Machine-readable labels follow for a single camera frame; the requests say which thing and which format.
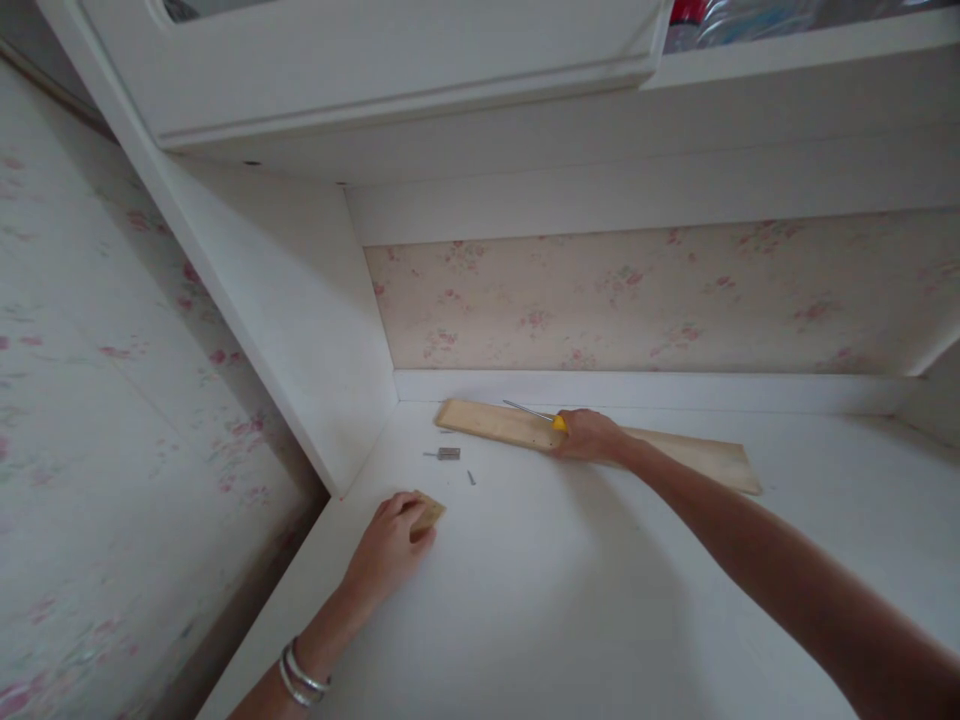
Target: floral wallpaper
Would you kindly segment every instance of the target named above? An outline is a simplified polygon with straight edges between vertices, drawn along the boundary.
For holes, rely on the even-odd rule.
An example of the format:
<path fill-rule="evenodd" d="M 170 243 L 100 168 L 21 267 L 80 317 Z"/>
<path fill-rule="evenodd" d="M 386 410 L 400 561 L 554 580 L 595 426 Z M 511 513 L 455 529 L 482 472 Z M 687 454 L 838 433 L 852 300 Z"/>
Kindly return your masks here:
<path fill-rule="evenodd" d="M 366 248 L 397 368 L 910 374 L 960 211 Z"/>
<path fill-rule="evenodd" d="M 0 720 L 187 707 L 323 491 L 120 148 L 0 97 Z"/>

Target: wooden plank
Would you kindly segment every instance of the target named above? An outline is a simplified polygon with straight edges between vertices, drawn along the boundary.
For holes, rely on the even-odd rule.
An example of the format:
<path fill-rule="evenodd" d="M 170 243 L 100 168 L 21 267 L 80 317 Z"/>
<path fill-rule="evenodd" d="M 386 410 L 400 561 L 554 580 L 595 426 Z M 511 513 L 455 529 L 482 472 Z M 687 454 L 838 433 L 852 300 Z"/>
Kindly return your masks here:
<path fill-rule="evenodd" d="M 522 410 L 452 398 L 440 408 L 434 424 L 540 452 L 557 447 L 564 438 L 550 423 Z M 743 445 L 639 428 L 623 430 L 722 485 L 750 495 L 762 492 Z"/>
<path fill-rule="evenodd" d="M 421 515 L 413 524 L 413 527 L 410 528 L 410 539 L 416 542 L 427 530 L 437 524 L 437 521 L 443 517 L 447 508 L 419 490 L 414 490 L 413 494 L 427 506 L 427 509 L 423 511 L 423 515 Z"/>

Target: screwdriver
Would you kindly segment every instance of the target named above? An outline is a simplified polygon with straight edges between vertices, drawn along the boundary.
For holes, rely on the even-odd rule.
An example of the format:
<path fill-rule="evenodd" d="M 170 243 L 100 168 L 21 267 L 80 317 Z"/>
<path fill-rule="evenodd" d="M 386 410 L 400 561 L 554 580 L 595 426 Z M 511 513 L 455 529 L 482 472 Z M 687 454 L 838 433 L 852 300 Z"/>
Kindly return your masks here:
<path fill-rule="evenodd" d="M 504 402 L 507 405 L 517 408 L 517 410 L 523 410 L 525 412 L 530 413 L 531 415 L 542 417 L 544 420 L 546 420 L 548 423 L 550 423 L 553 426 L 554 430 L 559 430 L 560 432 L 567 432 L 567 424 L 563 421 L 563 418 L 560 417 L 559 415 L 542 415 L 541 413 L 531 410 L 530 408 L 525 408 L 523 405 L 517 405 L 516 403 L 512 403 L 509 400 L 504 400 Z"/>

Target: wrist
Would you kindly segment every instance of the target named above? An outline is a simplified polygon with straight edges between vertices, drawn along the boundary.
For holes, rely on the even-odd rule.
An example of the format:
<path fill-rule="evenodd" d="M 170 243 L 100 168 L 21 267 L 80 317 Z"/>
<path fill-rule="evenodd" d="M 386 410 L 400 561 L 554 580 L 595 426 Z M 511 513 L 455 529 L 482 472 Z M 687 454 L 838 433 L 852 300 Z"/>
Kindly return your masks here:
<path fill-rule="evenodd" d="M 610 444 L 608 455 L 618 465 L 627 467 L 636 457 L 637 453 L 643 451 L 646 445 L 644 440 L 630 437 L 626 433 L 620 433 Z"/>
<path fill-rule="evenodd" d="M 348 587 L 334 590 L 297 641 L 297 661 L 304 671 L 326 682 L 340 655 L 375 610 L 375 604 L 363 602 Z"/>

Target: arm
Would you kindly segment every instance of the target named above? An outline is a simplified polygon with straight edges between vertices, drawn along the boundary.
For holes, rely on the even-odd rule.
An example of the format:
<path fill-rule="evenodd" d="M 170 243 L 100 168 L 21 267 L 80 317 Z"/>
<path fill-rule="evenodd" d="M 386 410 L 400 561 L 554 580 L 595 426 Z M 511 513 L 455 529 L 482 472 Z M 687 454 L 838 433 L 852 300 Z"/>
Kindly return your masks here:
<path fill-rule="evenodd" d="M 431 528 L 410 541 L 410 528 L 425 509 L 413 493 L 397 493 L 377 508 L 343 582 L 297 640 L 296 659 L 307 676 L 326 682 L 374 611 L 417 571 L 437 536 Z M 303 720 L 307 713 L 290 697 L 274 663 L 229 720 Z"/>
<path fill-rule="evenodd" d="M 569 437 L 554 454 L 614 461 L 646 482 L 813 656 L 857 715 L 960 717 L 960 660 L 801 533 L 599 413 L 560 415 Z"/>

